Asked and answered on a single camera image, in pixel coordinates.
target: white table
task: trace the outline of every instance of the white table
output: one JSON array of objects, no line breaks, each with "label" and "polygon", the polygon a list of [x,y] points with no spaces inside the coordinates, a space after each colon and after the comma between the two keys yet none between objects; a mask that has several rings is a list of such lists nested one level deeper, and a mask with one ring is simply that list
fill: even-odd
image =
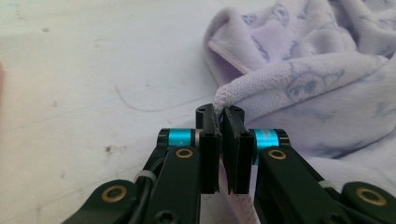
[{"label": "white table", "polygon": [[[203,35],[224,7],[273,1],[0,2],[0,223],[60,223],[134,175],[161,128],[193,128],[217,89]],[[234,223],[204,195],[201,223]]]}]

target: patterned fabric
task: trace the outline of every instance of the patterned fabric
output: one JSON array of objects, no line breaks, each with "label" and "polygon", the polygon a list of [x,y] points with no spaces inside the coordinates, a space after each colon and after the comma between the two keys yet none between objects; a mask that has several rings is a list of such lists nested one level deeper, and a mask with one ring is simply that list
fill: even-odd
[{"label": "patterned fabric", "polygon": [[222,10],[205,35],[218,112],[280,128],[338,188],[360,180],[396,195],[396,1],[280,0]]}]

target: white cloth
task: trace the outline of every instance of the white cloth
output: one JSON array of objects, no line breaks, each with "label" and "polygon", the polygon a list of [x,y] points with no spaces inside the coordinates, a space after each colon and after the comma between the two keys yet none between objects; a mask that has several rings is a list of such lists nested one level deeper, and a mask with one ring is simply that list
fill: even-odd
[{"label": "white cloth", "polygon": [[280,0],[243,16],[226,8],[205,35],[218,112],[237,105],[247,127],[284,129],[338,190],[360,180],[393,195],[395,50],[391,0]]}]

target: towel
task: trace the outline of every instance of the towel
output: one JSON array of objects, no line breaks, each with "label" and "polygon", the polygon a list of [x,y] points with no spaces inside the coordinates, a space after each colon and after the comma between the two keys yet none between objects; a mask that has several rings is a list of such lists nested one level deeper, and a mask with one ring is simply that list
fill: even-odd
[{"label": "towel", "polygon": [[[284,129],[339,191],[363,181],[396,196],[395,50],[395,0],[279,0],[244,15],[225,8],[205,34],[218,113],[237,105],[248,128]],[[230,197],[240,223],[258,222],[254,187]]]}]

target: blue band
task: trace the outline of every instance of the blue band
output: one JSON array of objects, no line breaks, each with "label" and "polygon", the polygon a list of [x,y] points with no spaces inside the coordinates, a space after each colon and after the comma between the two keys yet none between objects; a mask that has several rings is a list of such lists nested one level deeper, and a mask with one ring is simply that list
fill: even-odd
[{"label": "blue band", "polygon": [[259,164],[260,152],[266,147],[279,147],[279,140],[277,133],[273,129],[254,129],[254,133],[256,134],[257,142],[257,153],[254,164],[257,165]]},{"label": "blue band", "polygon": [[191,129],[170,129],[168,150],[170,147],[189,147],[191,145]]}]

